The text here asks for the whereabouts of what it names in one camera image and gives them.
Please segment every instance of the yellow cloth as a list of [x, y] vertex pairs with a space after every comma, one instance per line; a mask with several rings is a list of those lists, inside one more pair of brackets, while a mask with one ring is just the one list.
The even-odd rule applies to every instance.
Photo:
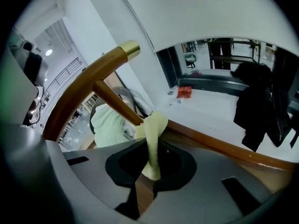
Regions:
[[158, 164], [158, 137], [161, 136], [167, 124], [168, 119], [162, 113], [154, 111], [143, 121], [143, 124], [136, 126], [135, 139], [146, 138], [149, 149], [149, 161], [142, 174], [154, 181], [161, 178]]

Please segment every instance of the curved white panel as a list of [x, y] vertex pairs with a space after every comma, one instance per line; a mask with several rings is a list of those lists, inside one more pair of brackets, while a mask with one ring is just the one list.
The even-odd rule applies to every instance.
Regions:
[[273, 0], [127, 0], [155, 51], [186, 41], [239, 37], [299, 55], [297, 36]]

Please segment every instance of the gold cap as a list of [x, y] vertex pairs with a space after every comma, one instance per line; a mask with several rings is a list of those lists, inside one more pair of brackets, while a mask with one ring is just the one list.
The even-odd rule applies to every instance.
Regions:
[[121, 49], [127, 54], [128, 61], [132, 60], [134, 57], [138, 56], [140, 53], [140, 46], [137, 41], [128, 40], [123, 44], [119, 45]]

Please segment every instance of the red object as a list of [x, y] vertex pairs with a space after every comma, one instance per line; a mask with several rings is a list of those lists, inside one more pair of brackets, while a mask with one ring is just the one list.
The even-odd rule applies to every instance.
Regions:
[[191, 86], [181, 86], [178, 88], [177, 98], [191, 98], [192, 87]]

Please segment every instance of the person's legs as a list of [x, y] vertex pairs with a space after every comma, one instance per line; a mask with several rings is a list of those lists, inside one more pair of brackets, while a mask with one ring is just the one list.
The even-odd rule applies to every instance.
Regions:
[[[230, 41], [230, 38], [219, 38], [220, 41]], [[232, 50], [230, 48], [230, 43], [229, 42], [224, 42], [221, 43], [221, 49], [222, 49], [222, 54], [224, 56], [231, 56], [232, 55]], [[230, 63], [223, 63], [223, 69], [224, 70], [230, 70]]]
[[[211, 52], [213, 56], [220, 56], [220, 44], [211, 43], [210, 44]], [[222, 62], [214, 60], [215, 69], [222, 69]]]

